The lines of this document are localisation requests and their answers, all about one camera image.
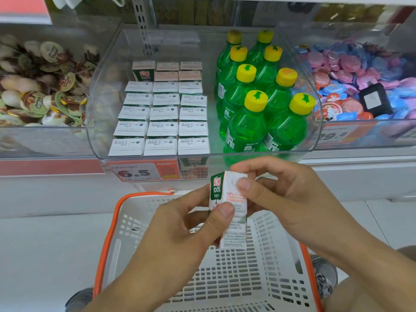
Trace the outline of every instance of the fingernail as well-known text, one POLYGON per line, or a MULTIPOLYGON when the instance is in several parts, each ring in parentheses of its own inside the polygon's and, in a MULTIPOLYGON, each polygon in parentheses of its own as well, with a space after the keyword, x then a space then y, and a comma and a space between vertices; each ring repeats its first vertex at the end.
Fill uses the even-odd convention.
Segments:
POLYGON ((248 191, 250 189, 251 182, 252 180, 247 177, 240 178, 237 182, 237 187, 243 191, 248 191))
POLYGON ((234 213, 234 206, 230 203, 223 203, 218 206, 219 211, 223 214, 224 217, 229 218, 234 213))

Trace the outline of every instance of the tile grout line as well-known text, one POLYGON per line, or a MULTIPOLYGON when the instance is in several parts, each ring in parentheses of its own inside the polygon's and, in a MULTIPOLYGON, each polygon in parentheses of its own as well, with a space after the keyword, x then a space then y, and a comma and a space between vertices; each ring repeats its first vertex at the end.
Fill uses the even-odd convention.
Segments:
POLYGON ((371 211, 370 206, 368 206, 368 204, 367 204, 367 202, 366 202, 365 200, 364 200, 364 202, 365 202, 365 204, 366 204, 366 206, 367 206, 368 210, 370 210, 370 213, 371 213, 371 215, 373 216, 374 220, 376 221, 376 223, 377 223, 377 225, 378 225, 378 227, 379 227, 380 231, 382 232, 382 235, 383 235, 383 236, 384 236, 384 238, 386 239, 387 244, 388 244, 389 246, 391 246, 391 245, 390 245, 390 243, 388 242, 388 239, 387 239, 386 235, 384 234, 384 232, 383 232, 383 230, 382 230, 382 227, 380 227, 380 225, 379 225, 379 223, 378 223, 378 221, 377 221, 376 217, 374 216, 373 212, 371 211))

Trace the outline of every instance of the bottle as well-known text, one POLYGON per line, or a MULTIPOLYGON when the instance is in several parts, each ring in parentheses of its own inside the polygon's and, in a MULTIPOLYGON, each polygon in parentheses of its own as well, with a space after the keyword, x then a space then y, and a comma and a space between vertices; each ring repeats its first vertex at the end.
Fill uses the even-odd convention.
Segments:
POLYGON ((258 151, 267 133, 263 110, 266 93, 251 90, 244 99, 244 107, 231 118, 227 129, 224 153, 258 151))
POLYGON ((217 72, 215 74, 215 78, 218 78, 223 68, 226 66, 228 62, 230 62, 231 47, 234 45, 240 45, 241 38, 242 33, 239 30, 232 29, 228 32, 226 47, 223 49, 223 51, 221 51, 217 59, 217 72))
POLYGON ((246 63, 257 67, 257 65, 263 61, 264 51, 266 50, 266 47, 272 43, 272 39, 273 31, 268 29, 259 31, 257 43, 248 52, 246 63))
POLYGON ((247 57, 247 48, 243 46, 232 46, 230 62, 221 71, 214 87, 214 97, 217 100, 217 115, 221 119, 221 110, 225 92, 236 82, 237 69, 247 57))
POLYGON ((269 97, 264 117, 266 121, 272 120, 279 112, 288 108, 292 100, 292 88, 297 79, 297 72, 290 68, 281 68, 276 76, 275 83, 266 90, 269 97))
POLYGON ((237 69, 237 81, 224 95, 220 124, 220 135, 225 137, 228 122, 234 113, 244 106, 244 98, 254 89, 252 83, 256 77, 256 68, 251 64, 242 64, 237 69))
POLYGON ((299 145, 308 134, 306 117, 316 104, 309 94, 295 94, 286 110, 268 123, 264 147, 268 151, 289 151, 299 145))
POLYGON ((278 74, 279 60, 282 56, 282 48, 267 46, 264 51, 263 61, 258 64, 254 85, 256 89, 266 92, 275 83, 278 74))

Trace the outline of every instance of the person's right hand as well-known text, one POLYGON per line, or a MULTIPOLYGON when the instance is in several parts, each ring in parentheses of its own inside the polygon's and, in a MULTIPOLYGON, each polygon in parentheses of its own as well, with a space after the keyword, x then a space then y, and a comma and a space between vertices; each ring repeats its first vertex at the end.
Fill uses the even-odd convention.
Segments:
POLYGON ((369 234, 308 166, 264 156, 238 162, 230 170, 248 174, 237 187, 249 200, 249 215, 272 211, 291 236, 335 265, 369 234), (266 172, 278 180, 254 181, 266 172))

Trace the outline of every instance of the shopping basket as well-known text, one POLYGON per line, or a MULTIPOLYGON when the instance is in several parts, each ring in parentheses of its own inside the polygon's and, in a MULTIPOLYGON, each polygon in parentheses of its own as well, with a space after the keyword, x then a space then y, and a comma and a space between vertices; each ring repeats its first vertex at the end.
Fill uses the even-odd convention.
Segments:
MULTIPOLYGON (((187 192, 135 193, 117 203, 94 296, 123 272, 159 205, 187 192)), ((247 219, 246 250, 211 246, 189 283, 157 311, 321 312, 323 308, 307 248, 287 234, 273 213, 260 211, 247 219)))

